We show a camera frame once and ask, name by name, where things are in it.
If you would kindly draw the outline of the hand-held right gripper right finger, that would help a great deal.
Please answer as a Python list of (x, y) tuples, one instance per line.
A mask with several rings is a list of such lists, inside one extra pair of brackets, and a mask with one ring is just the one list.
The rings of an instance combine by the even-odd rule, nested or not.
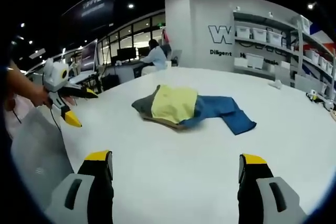
[(307, 217), (299, 195), (267, 162), (256, 155), (239, 156), (239, 223), (303, 223)]

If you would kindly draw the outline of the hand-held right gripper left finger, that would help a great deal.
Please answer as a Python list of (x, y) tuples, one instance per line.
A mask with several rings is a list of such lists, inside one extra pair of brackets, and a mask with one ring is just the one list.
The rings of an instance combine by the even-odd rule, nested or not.
[(112, 152), (90, 153), (54, 189), (46, 216), (51, 223), (113, 223), (112, 181)]

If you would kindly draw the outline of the person's left hand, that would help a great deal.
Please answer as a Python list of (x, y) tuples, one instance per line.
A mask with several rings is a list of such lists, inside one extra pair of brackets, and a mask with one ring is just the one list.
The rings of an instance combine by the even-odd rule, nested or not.
[(49, 109), (52, 108), (52, 103), (49, 101), (48, 92), (43, 86), (34, 86), (27, 98), (33, 103), (35, 107), (45, 105)]

